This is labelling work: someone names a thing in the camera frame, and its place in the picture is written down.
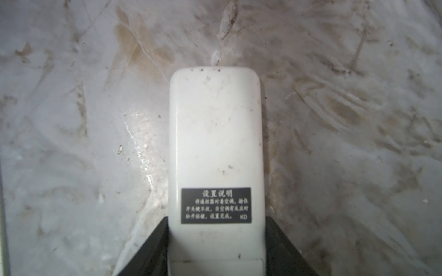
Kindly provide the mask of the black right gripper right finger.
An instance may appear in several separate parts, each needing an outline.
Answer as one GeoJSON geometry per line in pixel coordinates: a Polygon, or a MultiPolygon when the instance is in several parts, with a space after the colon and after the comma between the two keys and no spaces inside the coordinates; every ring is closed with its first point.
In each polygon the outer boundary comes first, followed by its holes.
{"type": "Polygon", "coordinates": [[[267,276],[317,276],[273,218],[266,217],[267,276]]]}

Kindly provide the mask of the white battery cover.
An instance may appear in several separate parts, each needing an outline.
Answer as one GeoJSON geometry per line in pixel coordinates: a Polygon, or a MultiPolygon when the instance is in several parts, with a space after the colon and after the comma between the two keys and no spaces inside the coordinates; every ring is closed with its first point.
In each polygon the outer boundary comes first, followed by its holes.
{"type": "Polygon", "coordinates": [[[265,276],[261,259],[245,261],[183,261],[169,264],[170,276],[265,276]]]}

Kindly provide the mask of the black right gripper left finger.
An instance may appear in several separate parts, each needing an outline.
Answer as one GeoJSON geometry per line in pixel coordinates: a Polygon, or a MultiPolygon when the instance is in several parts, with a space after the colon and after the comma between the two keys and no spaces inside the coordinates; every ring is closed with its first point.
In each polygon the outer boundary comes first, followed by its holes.
{"type": "Polygon", "coordinates": [[[167,276],[168,242],[168,217],[164,217],[118,276],[167,276]]]}

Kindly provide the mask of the white red remote control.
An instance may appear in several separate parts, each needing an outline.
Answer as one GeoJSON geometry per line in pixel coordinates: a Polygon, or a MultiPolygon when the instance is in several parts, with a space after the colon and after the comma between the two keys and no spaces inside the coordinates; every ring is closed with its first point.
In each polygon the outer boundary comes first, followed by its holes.
{"type": "Polygon", "coordinates": [[[266,268],[261,87],[245,67],[170,81],[171,262],[261,259],[266,268]]]}

